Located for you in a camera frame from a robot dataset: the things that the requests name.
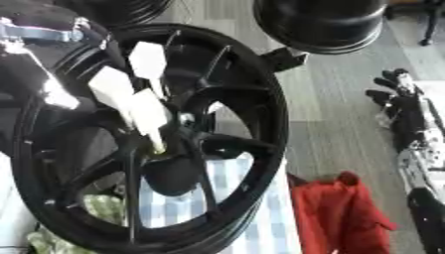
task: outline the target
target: red fabric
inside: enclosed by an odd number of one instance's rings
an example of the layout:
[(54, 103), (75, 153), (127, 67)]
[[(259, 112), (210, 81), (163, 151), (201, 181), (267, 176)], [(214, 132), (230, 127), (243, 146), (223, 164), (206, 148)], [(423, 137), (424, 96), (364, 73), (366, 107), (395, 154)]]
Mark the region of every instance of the red fabric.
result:
[(304, 254), (387, 254), (391, 223), (359, 177), (343, 172), (329, 183), (292, 189)]

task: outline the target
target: robotic hand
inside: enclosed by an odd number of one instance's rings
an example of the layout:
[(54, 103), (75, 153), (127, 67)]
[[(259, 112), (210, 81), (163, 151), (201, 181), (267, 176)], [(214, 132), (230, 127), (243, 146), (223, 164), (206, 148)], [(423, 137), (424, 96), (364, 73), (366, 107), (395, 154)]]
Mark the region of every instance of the robotic hand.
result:
[(0, 4), (0, 90), (16, 100), (38, 96), (62, 108), (79, 106), (77, 98), (65, 91), (33, 54), (31, 44), (88, 44), (105, 51), (118, 68), (126, 69), (118, 43), (101, 26), (60, 7), (8, 1)]

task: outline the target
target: tire rim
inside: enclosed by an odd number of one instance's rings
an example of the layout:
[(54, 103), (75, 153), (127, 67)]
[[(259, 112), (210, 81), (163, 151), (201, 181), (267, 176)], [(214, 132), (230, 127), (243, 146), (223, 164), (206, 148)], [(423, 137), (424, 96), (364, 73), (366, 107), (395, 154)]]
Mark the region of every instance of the tire rim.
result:
[[(135, 27), (117, 34), (116, 38), (127, 52), (139, 41), (165, 45), (169, 59), (165, 82), (172, 93), (166, 106), (172, 112), (193, 114), (196, 120), (192, 125), (173, 120), (162, 132), (188, 148), (186, 158), (193, 166), (187, 172), (198, 172), (198, 186), (204, 191), (208, 211), (185, 223), (145, 228), (140, 223), (138, 210), (140, 179), (153, 162), (166, 161), (166, 167), (170, 167), (172, 161), (169, 160), (173, 160), (173, 156), (157, 157), (150, 152), (141, 155), (146, 141), (141, 142), (138, 135), (126, 132), (118, 113), (101, 106), (88, 112), (66, 112), (49, 108), (37, 100), (27, 104), (14, 137), (13, 172), (19, 193), (51, 231), (91, 250), (104, 253), (219, 252), (254, 217), (281, 163), (288, 118), (279, 83), (252, 50), (211, 30), (156, 24)], [(91, 97), (87, 81), (105, 64), (109, 61), (103, 52), (81, 48), (57, 64), (55, 73), (72, 94)], [(208, 108), (215, 101), (236, 113), (252, 138), (213, 133), (208, 124), (212, 118)], [(107, 131), (118, 150), (63, 182), (58, 176), (58, 162), (54, 159), (58, 150), (54, 144), (70, 132), (88, 127)], [(174, 142), (168, 143), (168, 151), (174, 148), (177, 148)], [(221, 149), (248, 152), (254, 159), (236, 190), (225, 200), (216, 202), (203, 162)], [(82, 188), (114, 172), (125, 175), (128, 227), (93, 217), (78, 201)]]

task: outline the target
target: checkered cloth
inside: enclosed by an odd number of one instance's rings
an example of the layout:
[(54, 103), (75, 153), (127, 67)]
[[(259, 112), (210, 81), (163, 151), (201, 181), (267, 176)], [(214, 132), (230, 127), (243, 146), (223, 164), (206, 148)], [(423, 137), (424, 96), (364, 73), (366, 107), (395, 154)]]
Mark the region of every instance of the checkered cloth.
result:
[[(234, 160), (210, 161), (208, 172), (220, 202), (232, 193), (252, 164), (243, 154)], [(177, 224), (203, 214), (206, 200), (201, 188), (180, 197), (157, 194), (143, 181), (140, 211), (144, 225), (156, 228)], [(264, 194), (262, 204), (247, 229), (222, 254), (298, 254), (300, 241), (286, 179), (285, 162)]]

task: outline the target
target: floor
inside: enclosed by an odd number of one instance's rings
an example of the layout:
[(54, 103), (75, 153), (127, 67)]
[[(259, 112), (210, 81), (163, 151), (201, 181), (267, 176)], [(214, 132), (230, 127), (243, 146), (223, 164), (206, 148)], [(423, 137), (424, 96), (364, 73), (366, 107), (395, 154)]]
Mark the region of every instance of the floor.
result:
[[(279, 48), (255, 24), (251, 2), (177, 0), (155, 22), (215, 29), (259, 54)], [(376, 205), (398, 225), (390, 233), (391, 253), (424, 251), (395, 170), (390, 133), (376, 124), (378, 108), (365, 97), (365, 90), (375, 87), (372, 79), (382, 70), (398, 67), (408, 69), (419, 79), (445, 79), (445, 47), (441, 47), (445, 46), (445, 31), (436, 35), (435, 45), (422, 48), (417, 42), (424, 28), (423, 18), (397, 17), (386, 23), (380, 38), (362, 51), (336, 57), (311, 56), (306, 65), (278, 74), (291, 120), (289, 172), (306, 180), (336, 175), (342, 170), (356, 172), (370, 187)], [(54, 55), (51, 60), (57, 58), (57, 53), (45, 54)], [(238, 128), (229, 118), (225, 124), (227, 128)]]

